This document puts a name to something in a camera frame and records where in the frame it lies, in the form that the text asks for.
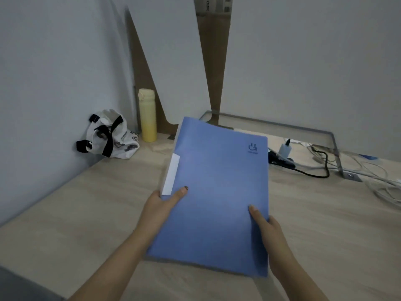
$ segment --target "metal stand frame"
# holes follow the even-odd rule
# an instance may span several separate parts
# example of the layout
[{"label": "metal stand frame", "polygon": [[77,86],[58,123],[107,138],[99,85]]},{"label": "metal stand frame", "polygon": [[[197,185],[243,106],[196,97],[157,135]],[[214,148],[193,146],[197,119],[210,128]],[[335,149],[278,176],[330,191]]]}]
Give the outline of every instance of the metal stand frame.
[{"label": "metal stand frame", "polygon": [[232,118],[237,118],[237,119],[260,122],[260,123],[263,123],[263,124],[270,124],[270,125],[273,125],[273,126],[280,126],[280,127],[286,127],[286,128],[292,128],[292,129],[297,129],[297,130],[303,130],[303,131],[309,131],[309,132],[322,133],[322,134],[329,135],[331,137],[332,141],[333,141],[334,156],[335,156],[335,159],[336,159],[338,173],[340,174],[340,176],[343,177],[344,179],[349,179],[351,181],[362,182],[362,180],[360,179],[360,177],[357,174],[344,172],[343,167],[341,165],[340,152],[338,151],[336,139],[334,137],[333,132],[323,131],[323,130],[318,130],[318,129],[305,128],[305,127],[300,127],[300,126],[293,126],[293,125],[290,125],[290,124],[281,124],[281,123],[278,123],[278,122],[260,120],[260,119],[243,117],[243,116],[232,115],[232,114],[227,114],[227,113],[221,113],[219,111],[213,111],[213,110],[212,111],[206,111],[199,119],[201,120],[207,114],[222,115],[222,116],[227,116],[227,117],[232,117]]}]

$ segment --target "blue folder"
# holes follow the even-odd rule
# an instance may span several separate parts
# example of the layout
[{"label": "blue folder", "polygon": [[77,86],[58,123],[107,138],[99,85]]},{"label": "blue folder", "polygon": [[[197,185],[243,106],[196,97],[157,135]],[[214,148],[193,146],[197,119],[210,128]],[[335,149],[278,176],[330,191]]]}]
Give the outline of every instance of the blue folder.
[{"label": "blue folder", "polygon": [[268,218],[267,137],[185,117],[174,153],[180,159],[172,192],[188,186],[188,193],[147,254],[266,277],[268,255],[248,206]]}]

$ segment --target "desk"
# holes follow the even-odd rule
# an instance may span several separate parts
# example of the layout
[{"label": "desk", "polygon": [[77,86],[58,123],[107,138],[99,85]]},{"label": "desk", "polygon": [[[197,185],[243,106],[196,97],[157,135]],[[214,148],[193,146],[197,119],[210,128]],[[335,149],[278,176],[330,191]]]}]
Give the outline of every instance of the desk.
[{"label": "desk", "polygon": [[[271,136],[278,149],[282,138]],[[71,296],[130,234],[160,185],[173,141],[140,143],[130,160],[103,159],[0,228],[0,265]],[[311,154],[293,145],[296,161]],[[352,160],[343,158],[345,167]],[[383,161],[393,178],[401,164]],[[270,167],[271,214],[301,265],[331,300],[401,298],[401,211],[360,182]],[[123,300],[286,300],[278,281],[142,261]]]}]

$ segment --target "person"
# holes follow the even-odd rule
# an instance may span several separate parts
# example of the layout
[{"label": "person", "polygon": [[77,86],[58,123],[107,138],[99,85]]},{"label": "person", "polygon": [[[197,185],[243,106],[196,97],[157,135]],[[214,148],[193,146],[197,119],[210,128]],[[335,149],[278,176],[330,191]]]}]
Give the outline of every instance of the person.
[{"label": "person", "polygon": [[[118,301],[153,239],[167,220],[171,209],[187,194],[182,187],[163,201],[154,191],[146,201],[138,224],[131,235],[79,288],[70,301]],[[278,221],[270,216],[267,222],[258,209],[249,206],[249,213],[258,224],[263,245],[269,254],[270,268],[293,300],[328,300],[304,271],[290,250]]]}]

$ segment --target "forearm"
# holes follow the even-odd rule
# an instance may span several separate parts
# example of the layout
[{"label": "forearm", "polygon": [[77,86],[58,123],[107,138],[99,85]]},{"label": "forearm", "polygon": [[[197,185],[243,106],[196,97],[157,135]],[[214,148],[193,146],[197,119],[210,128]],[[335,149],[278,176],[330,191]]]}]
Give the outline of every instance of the forearm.
[{"label": "forearm", "polygon": [[119,300],[148,244],[134,231],[69,300]]},{"label": "forearm", "polygon": [[291,301],[328,301],[302,266],[295,261],[277,275]]}]

